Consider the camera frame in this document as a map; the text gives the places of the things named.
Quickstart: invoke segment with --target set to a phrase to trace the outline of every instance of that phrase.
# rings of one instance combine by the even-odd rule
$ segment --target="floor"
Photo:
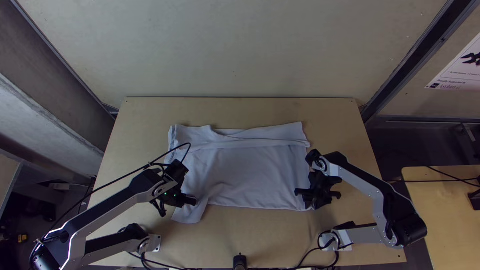
[[[368,131],[373,151],[377,158],[378,166],[384,180],[398,180],[401,178],[403,167],[410,166],[444,166],[464,165],[465,157],[457,140],[449,129],[374,129]],[[408,196],[408,191],[403,183],[394,186],[400,193]],[[69,201],[76,201],[82,197],[81,192],[67,196]],[[35,232],[30,232],[31,237],[38,237],[50,224],[41,218],[26,218],[23,226],[36,224]],[[31,244],[25,244],[17,250],[20,268],[27,270],[25,263],[30,254]],[[425,241],[419,241],[405,248],[406,263],[342,266],[337,270],[432,270],[429,254]],[[86,266],[85,270],[114,270],[116,267]]]

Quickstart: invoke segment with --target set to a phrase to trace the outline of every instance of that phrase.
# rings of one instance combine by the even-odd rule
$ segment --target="black cable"
[[[153,261],[153,260],[146,259],[145,258],[145,253],[143,253],[143,256],[137,256],[137,255],[135,255],[131,252],[127,252],[127,253],[130,254],[131,256],[137,258],[137,259],[140,259],[142,261],[142,263],[147,262],[147,263],[151,263],[151,264],[154,264],[154,265],[163,266],[163,267],[166,267],[166,268],[173,268],[173,269],[176,269],[176,270],[186,269],[186,268],[178,268],[178,267],[171,266],[171,265],[168,265],[168,264],[163,264],[163,263],[160,263],[160,262],[156,262],[156,261]]]
[[[177,147],[169,150],[168,152],[162,154],[161,156],[159,156],[159,157],[155,158],[154,160],[152,160],[151,162],[149,162],[147,165],[142,166],[142,167],[140,167],[140,168],[138,168],[138,169],[136,169],[136,170],[134,170],[134,171],[132,171],[132,172],[129,172],[129,173],[125,174],[124,176],[122,176],[122,177],[120,177],[120,178],[117,178],[117,179],[115,179],[115,180],[113,180],[113,181],[111,181],[111,182],[109,182],[109,183],[107,183],[107,184],[104,184],[104,185],[102,185],[101,187],[99,187],[99,188],[93,190],[92,192],[88,193],[87,195],[83,196],[83,198],[82,198],[81,200],[79,200],[79,201],[78,201],[77,203],[75,203],[72,207],[70,207],[70,209],[68,209],[63,215],[61,215],[61,217],[58,218],[58,219],[56,220],[56,222],[50,227],[50,229],[40,238],[40,240],[36,243],[35,248],[33,248],[33,250],[31,251],[30,257],[29,257],[29,259],[28,259],[28,262],[30,263],[30,262],[32,261],[32,258],[33,258],[33,255],[34,255],[35,250],[39,247],[39,245],[41,245],[41,243],[44,242],[45,237],[49,234],[49,232],[52,231],[52,230],[55,228],[55,226],[57,226],[57,225],[59,224],[59,222],[68,215],[68,213],[70,213],[73,209],[75,209],[75,208],[76,208],[79,204],[81,204],[86,198],[90,197],[92,194],[94,194],[95,192],[97,192],[97,191],[99,191],[99,190],[102,190],[102,189],[104,189],[104,188],[106,188],[106,187],[108,187],[108,186],[110,186],[110,185],[113,185],[113,184],[117,183],[118,181],[120,181],[120,180],[122,180],[122,179],[124,179],[124,178],[127,178],[127,177],[129,177],[129,176],[131,176],[131,175],[133,175],[133,174],[135,174],[135,173],[143,170],[144,168],[147,168],[147,169],[148,169],[148,168],[151,166],[151,164],[154,164],[154,163],[157,162],[159,159],[165,157],[166,155],[168,155],[168,154],[174,152],[175,150],[177,150],[177,149],[179,149],[179,148],[182,148],[182,147],[184,147],[184,146],[186,146],[186,145],[188,145],[188,149],[186,150],[185,155],[183,155],[183,158],[181,159],[181,162],[183,162],[183,161],[185,160],[185,157],[186,157],[187,154],[189,153],[190,148],[192,147],[192,144],[191,144],[190,142],[181,144],[181,145],[179,145],[179,146],[177,146]]]
[[[333,234],[335,237],[332,237],[332,238],[325,244],[325,246],[320,246],[320,237],[322,237],[323,234],[327,234],[327,233],[331,233],[331,234]],[[302,263],[305,261],[305,259],[307,258],[307,256],[308,256],[310,253],[312,253],[312,252],[314,252],[314,251],[324,250],[324,249],[328,248],[328,247],[335,241],[335,239],[336,239],[336,241],[337,241],[337,248],[336,248],[336,250],[335,250],[335,260],[333,261],[332,264],[327,265],[327,266],[302,265]],[[318,244],[318,247],[315,247],[315,248],[310,249],[310,250],[301,258],[300,262],[298,263],[298,265],[297,265],[296,267],[294,267],[294,268],[288,268],[288,269],[286,269],[286,270],[298,270],[298,269],[305,269],[305,268],[317,268],[317,269],[329,269],[329,268],[331,268],[331,267],[334,268],[335,265],[337,265],[337,263],[339,262],[339,259],[340,259],[339,250],[344,249],[344,248],[349,247],[349,246],[351,246],[351,245],[354,244],[354,243],[350,243],[350,244],[347,244],[347,245],[340,246],[340,238],[339,238],[339,236],[338,236],[335,232],[329,231],[329,230],[320,233],[320,234],[318,235],[318,238],[317,238],[317,241],[316,241],[316,242],[317,242],[317,244]]]
[[[180,161],[181,163],[184,162],[184,160],[185,160],[185,158],[187,157],[187,154],[189,153],[191,147],[192,147],[192,144],[188,142],[188,149],[186,150],[186,153],[183,155],[183,158],[182,158],[181,161]]]
[[[394,182],[405,182],[405,183],[428,183],[428,182],[462,182],[462,183],[465,183],[467,185],[470,185],[470,186],[473,186],[473,187],[477,187],[477,188],[480,188],[480,185],[477,185],[477,184],[473,184],[473,183],[469,183],[467,181],[471,181],[471,180],[475,180],[477,178],[469,178],[469,179],[460,179],[458,177],[455,177],[455,176],[452,176],[446,172],[443,172],[443,171],[440,171],[440,170],[437,170],[431,166],[428,166],[428,165],[425,165],[425,163],[421,162],[420,160],[402,152],[402,151],[399,151],[399,150],[392,150],[392,151],[389,151],[387,152],[386,154],[383,154],[382,156],[380,156],[379,158],[377,158],[377,161],[378,160],[381,160],[382,158],[386,157],[388,154],[390,153],[398,153],[400,155],[403,155],[404,157],[416,162],[416,163],[419,163],[421,164],[423,167],[427,167],[428,169],[434,171],[434,172],[437,172],[441,175],[444,175],[444,176],[447,176],[447,177],[450,177],[452,179],[455,179],[455,180],[435,180],[435,181],[404,181],[404,180],[400,180],[400,181],[394,181]]]
[[[143,268],[146,270],[151,270],[148,266],[147,263],[145,262],[145,252],[141,254],[141,265],[143,265]]]
[[[97,179],[97,176],[90,176],[90,183],[88,184],[88,187],[86,188],[86,191],[85,191],[85,194],[83,195],[83,197],[87,196],[87,194],[89,193],[90,191],[90,188],[92,187],[92,185],[94,184],[94,181]],[[80,205],[78,206],[78,213],[77,215],[80,215],[80,210],[82,209],[82,203],[84,202],[84,200],[82,199],[81,202],[80,202]]]
[[[463,181],[472,181],[472,180],[477,180],[478,178],[468,178],[468,179],[462,179],[462,180],[422,180],[422,181],[405,181],[405,180],[391,180],[389,182],[393,183],[435,183],[435,182],[463,182]]]

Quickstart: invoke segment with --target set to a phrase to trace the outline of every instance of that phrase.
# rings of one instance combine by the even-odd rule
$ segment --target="gray wall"
[[[447,0],[17,0],[102,102],[370,100]]]
[[[0,0],[0,73],[59,121],[105,151],[114,120],[9,0]]]

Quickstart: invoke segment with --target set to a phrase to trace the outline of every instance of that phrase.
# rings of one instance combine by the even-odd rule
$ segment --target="small table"
[[[312,149],[339,151],[349,161],[380,177],[359,109],[348,98],[166,98],[130,97],[120,108],[95,186],[125,175],[168,150],[170,126],[212,125],[218,129],[251,129],[301,121]],[[90,205],[125,188],[126,178],[95,193]],[[209,205],[202,220],[181,224],[161,218],[148,203],[137,204],[94,232],[89,239],[110,235],[131,223],[162,235],[160,252],[146,258],[181,268],[231,268],[233,257],[247,256],[250,268],[295,267],[317,246],[318,234],[349,221],[374,222],[372,202],[347,183],[336,185],[340,200],[317,211],[265,210]],[[326,266],[335,254],[315,251],[304,265]],[[340,252],[339,266],[405,262],[403,250],[383,244],[358,244]],[[95,265],[141,267],[122,252]]]
[[[434,168],[460,179],[480,175],[480,165]],[[427,167],[406,167],[402,175],[405,181],[452,180]],[[480,211],[473,210],[467,194],[480,188],[462,182],[406,183],[406,186],[428,228],[425,241],[434,269],[477,269]]]

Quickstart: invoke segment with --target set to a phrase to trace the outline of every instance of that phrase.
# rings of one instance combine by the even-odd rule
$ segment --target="metal frame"
[[[400,65],[362,110],[364,123],[368,123],[403,89],[479,4],[480,0],[449,0],[443,6]]]

